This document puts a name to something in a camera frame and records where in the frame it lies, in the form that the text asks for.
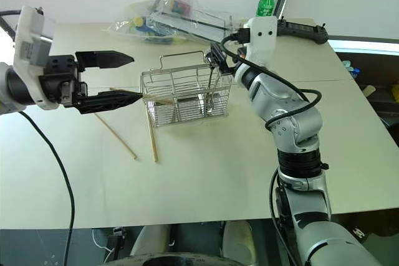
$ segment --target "clear plastic bag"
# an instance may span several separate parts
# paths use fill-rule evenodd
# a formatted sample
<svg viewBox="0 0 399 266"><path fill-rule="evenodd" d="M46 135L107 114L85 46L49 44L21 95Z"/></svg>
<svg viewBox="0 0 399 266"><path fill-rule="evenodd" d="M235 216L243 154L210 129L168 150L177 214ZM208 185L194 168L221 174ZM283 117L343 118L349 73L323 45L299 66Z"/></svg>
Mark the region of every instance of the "clear plastic bag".
<svg viewBox="0 0 399 266"><path fill-rule="evenodd" d="M206 9L196 0L155 0L147 26L156 31L167 26L190 39L221 42L239 28L239 19Z"/></svg>
<svg viewBox="0 0 399 266"><path fill-rule="evenodd" d="M155 1L148 0L129 5L124 17L112 23L107 31L120 37L138 38L154 44L178 44L186 40L177 30L163 24L156 27L147 25L148 15Z"/></svg>

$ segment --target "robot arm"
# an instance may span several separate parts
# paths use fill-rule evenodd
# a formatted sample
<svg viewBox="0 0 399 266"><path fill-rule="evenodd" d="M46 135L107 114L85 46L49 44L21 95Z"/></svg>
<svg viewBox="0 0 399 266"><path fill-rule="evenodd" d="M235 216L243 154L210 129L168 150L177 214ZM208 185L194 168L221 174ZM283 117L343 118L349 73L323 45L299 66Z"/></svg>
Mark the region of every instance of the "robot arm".
<svg viewBox="0 0 399 266"><path fill-rule="evenodd" d="M75 107L80 113L113 110L134 103L140 93L101 92L88 96L80 74L89 67L116 68L134 59L116 51L76 52L50 56L51 43L42 38L44 16L41 10L23 7L15 38L14 65L0 63L0 115L18 112L27 105L45 110L59 104Z"/></svg>
<svg viewBox="0 0 399 266"><path fill-rule="evenodd" d="M276 195L280 225L294 229L302 264L379 265L346 229L330 222L325 182L328 165L320 160L317 136L322 127L321 115L315 107L301 111L309 104L306 98L300 97L298 89L270 76L268 70L276 43L276 18L252 18L244 27L249 30L235 39L247 43L246 58L232 55L242 62L232 73L237 83L248 90L254 111L266 121L273 135L279 160ZM230 52L224 43L228 39L232 40L222 41L227 54ZM222 60L223 56L215 52L218 51L213 51L209 60Z"/></svg>

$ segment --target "white table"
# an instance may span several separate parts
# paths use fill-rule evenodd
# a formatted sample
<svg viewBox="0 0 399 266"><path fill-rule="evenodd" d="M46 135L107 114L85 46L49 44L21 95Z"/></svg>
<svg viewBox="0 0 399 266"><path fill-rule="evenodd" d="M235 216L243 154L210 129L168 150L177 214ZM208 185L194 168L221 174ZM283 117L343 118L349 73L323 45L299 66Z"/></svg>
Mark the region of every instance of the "white table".
<svg viewBox="0 0 399 266"><path fill-rule="evenodd" d="M53 48L55 54L113 49L134 56L135 63L120 69L87 71L84 79L91 92L137 86L141 71L157 64L160 54L206 48L192 42L160 46L121 41L100 28L60 25ZM317 106L324 120L320 151L330 164L333 212L398 207L398 148L328 44L278 38L274 65L298 87L323 93ZM270 217L267 189L277 166L276 148L244 89L232 87L226 118L157 128L158 164L142 102L101 113L136 152L136 161L93 115L65 108L45 112L29 107L26 112L48 135L67 169L75 227ZM59 167L18 114L0 118L0 165L1 228L68 226L69 198Z"/></svg>

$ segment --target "wire basket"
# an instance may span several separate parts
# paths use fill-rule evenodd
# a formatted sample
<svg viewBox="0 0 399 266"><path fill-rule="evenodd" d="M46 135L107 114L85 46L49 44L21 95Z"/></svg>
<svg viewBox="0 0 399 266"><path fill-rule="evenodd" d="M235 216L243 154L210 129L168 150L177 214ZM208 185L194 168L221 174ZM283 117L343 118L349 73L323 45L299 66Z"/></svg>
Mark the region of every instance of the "wire basket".
<svg viewBox="0 0 399 266"><path fill-rule="evenodd" d="M164 55L161 68L143 72L140 90L153 126L226 115L231 77L222 76L208 64L163 69L165 57L202 51Z"/></svg>

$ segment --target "gray floor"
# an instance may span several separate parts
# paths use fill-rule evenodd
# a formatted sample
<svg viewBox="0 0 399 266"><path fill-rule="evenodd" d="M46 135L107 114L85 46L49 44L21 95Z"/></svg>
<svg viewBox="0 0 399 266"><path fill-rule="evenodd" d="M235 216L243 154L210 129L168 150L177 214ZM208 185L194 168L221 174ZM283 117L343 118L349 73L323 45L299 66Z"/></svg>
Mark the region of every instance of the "gray floor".
<svg viewBox="0 0 399 266"><path fill-rule="evenodd" d="M288 266L289 262L270 220L249 221L260 266ZM125 250L127 257L142 227L127 228ZM62 265L66 230L2 230L0 231L0 262L3 266ZM111 229L96 229L95 238L101 245L107 243ZM219 255L221 236L219 222L180 224L176 227L176 252L195 252ZM399 265L399 234L391 237L370 235L364 246L384 266ZM76 229L70 246L69 265L94 266L102 264L104 249L96 247L90 229Z"/></svg>

